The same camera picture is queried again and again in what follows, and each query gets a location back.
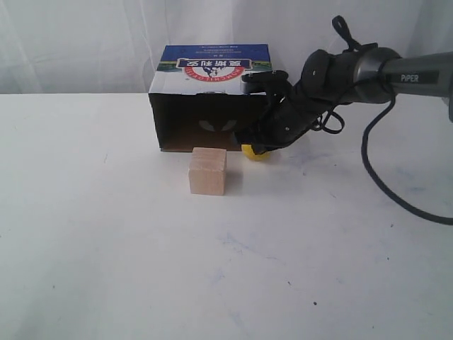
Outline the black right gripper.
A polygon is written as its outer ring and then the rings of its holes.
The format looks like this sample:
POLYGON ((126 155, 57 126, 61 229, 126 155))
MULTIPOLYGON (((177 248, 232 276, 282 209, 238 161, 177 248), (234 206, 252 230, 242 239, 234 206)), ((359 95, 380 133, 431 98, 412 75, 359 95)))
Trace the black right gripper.
POLYGON ((325 101, 310 98, 303 90, 293 88, 260 123, 234 131, 232 138, 244 153, 267 154, 292 144, 325 111, 325 101))

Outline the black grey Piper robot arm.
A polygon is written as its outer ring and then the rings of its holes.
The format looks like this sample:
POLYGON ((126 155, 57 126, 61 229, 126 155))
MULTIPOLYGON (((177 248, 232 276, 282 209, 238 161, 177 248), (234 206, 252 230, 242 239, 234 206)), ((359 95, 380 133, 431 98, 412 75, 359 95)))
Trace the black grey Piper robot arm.
POLYGON ((264 91, 268 105, 234 139, 265 154, 290 146, 309 130, 324 130, 321 116, 334 116, 336 106, 387 103, 398 94, 451 99, 452 53, 402 58, 373 44, 339 55, 317 50, 295 84, 284 71, 249 74, 243 82, 249 94, 264 91))

